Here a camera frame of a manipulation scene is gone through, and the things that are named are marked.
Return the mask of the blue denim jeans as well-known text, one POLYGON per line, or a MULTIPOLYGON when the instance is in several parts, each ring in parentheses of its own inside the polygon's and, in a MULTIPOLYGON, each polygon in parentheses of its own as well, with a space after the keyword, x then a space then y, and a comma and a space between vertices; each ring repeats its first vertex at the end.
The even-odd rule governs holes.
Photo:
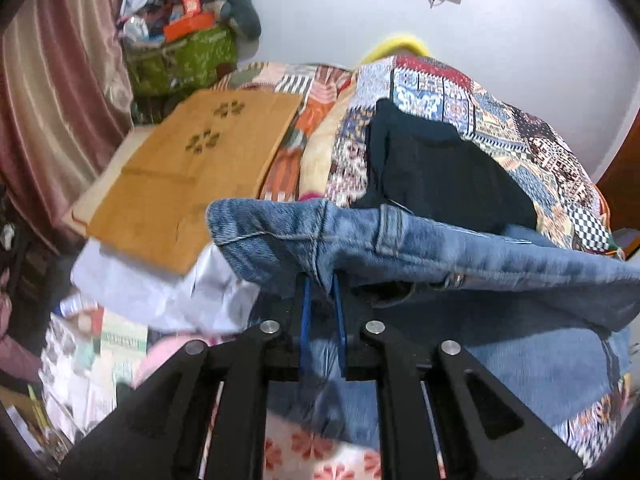
POLYGON ((326 296, 344 272, 414 344, 461 344, 585 462, 613 440, 639 313, 633 264, 390 205, 218 200, 206 221, 234 273, 266 294, 292 296, 303 273, 326 296))

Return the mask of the white red floral bedsheet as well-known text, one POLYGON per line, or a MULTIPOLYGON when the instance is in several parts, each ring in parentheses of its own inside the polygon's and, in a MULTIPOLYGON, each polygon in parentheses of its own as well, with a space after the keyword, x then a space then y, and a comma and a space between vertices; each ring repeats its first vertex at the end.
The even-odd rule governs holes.
POLYGON ((326 439, 267 410, 263 479, 382 479, 372 448, 326 439))

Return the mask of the white cloth under board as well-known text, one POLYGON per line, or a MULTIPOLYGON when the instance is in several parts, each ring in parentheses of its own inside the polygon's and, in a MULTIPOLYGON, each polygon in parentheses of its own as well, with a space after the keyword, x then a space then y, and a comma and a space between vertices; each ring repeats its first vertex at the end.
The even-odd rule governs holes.
POLYGON ((236 276, 213 243, 179 276, 92 238, 76 259, 70 281, 106 310, 163 333, 242 332, 259 294, 257 285, 236 276))

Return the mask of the folded dark navy garment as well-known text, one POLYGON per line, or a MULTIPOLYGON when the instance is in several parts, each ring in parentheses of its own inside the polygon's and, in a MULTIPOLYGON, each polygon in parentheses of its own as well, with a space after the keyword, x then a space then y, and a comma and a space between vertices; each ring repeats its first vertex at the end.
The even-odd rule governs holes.
POLYGON ((506 170, 446 122, 376 103, 367 126, 367 178, 355 208, 392 205, 414 216, 491 234, 533 230, 532 200, 506 170))

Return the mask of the colourful patchwork quilt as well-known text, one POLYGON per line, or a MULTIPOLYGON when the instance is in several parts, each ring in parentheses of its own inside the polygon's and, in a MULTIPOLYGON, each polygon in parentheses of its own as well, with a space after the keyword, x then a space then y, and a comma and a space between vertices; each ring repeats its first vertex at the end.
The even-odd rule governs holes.
MULTIPOLYGON (((348 72, 323 65, 262 63, 225 76, 226 90, 298 94, 303 109, 257 200, 329 200, 345 209, 367 191, 367 126, 376 103, 453 125, 515 180, 532 200, 537 226, 524 229, 555 247, 614 257, 603 200, 568 145, 542 119, 495 99, 478 82, 434 58, 395 55, 348 72)), ((332 292, 314 286, 312 369, 303 385, 280 385, 271 406, 330 439, 378 443, 375 390, 340 377, 332 292)))

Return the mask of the green patterned storage bag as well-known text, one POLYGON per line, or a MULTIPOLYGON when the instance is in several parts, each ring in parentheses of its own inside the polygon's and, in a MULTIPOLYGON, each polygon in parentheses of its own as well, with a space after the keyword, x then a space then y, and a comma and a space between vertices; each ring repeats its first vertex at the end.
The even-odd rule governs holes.
POLYGON ((209 88, 233 72, 238 62, 230 28, 216 25, 154 48, 124 50, 135 96, 169 96, 209 88))

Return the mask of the pink striped curtain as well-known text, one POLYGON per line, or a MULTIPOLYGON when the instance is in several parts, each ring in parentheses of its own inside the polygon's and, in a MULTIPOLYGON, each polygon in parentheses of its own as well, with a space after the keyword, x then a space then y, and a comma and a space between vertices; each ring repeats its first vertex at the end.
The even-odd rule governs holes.
POLYGON ((131 128, 121 2, 12 0, 2 25, 1 182, 54 252, 73 244, 62 218, 131 128))

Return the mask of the orange box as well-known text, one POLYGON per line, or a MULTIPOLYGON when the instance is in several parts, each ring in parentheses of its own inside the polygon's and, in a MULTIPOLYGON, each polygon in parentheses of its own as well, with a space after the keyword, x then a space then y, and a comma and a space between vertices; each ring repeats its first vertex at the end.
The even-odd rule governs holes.
POLYGON ((212 28, 215 23, 216 18, 213 13, 203 12, 186 15, 182 18, 177 18, 164 27, 164 39, 166 42, 173 42, 194 32, 212 28))

